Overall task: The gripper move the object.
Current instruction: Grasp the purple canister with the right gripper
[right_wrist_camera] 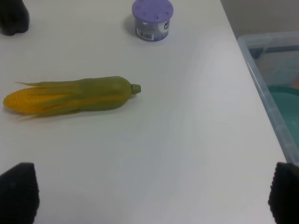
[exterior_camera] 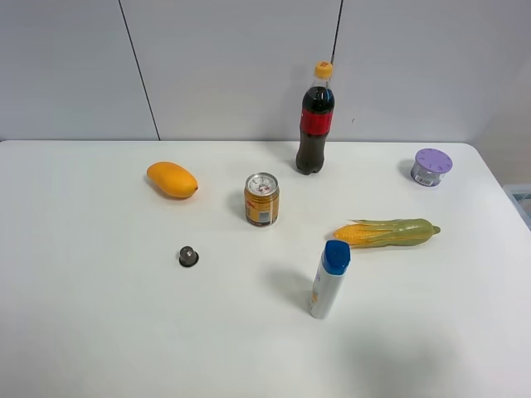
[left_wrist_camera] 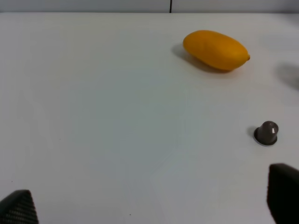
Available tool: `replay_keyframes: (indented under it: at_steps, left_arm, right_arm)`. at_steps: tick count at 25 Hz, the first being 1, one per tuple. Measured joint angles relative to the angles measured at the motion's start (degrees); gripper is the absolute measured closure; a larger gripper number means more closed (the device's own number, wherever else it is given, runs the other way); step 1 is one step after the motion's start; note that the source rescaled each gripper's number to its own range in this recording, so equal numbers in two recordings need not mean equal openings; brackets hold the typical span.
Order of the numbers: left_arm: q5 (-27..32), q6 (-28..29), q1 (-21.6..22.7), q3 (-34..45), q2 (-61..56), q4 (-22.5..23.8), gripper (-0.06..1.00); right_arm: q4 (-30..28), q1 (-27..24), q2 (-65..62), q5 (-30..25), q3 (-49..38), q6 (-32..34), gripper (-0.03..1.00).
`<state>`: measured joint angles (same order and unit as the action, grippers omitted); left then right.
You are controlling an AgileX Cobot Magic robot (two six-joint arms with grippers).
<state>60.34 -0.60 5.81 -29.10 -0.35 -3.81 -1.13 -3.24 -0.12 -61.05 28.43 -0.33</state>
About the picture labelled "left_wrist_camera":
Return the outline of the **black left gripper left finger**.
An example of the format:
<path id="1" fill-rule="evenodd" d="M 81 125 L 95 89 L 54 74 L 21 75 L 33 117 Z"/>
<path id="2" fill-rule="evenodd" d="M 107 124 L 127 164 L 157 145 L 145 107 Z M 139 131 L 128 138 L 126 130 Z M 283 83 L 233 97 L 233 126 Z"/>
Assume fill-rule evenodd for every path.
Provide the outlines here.
<path id="1" fill-rule="evenodd" d="M 16 190 L 0 201 L 0 224 L 38 223 L 36 207 L 29 190 Z"/>

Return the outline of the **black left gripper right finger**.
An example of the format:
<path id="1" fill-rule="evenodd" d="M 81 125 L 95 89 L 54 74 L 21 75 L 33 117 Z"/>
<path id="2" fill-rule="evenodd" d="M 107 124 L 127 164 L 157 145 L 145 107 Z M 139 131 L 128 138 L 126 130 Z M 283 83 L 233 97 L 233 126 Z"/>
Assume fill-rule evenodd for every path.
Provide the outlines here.
<path id="1" fill-rule="evenodd" d="M 277 224 L 299 222 L 299 171 L 283 163 L 269 166 L 267 205 Z"/>

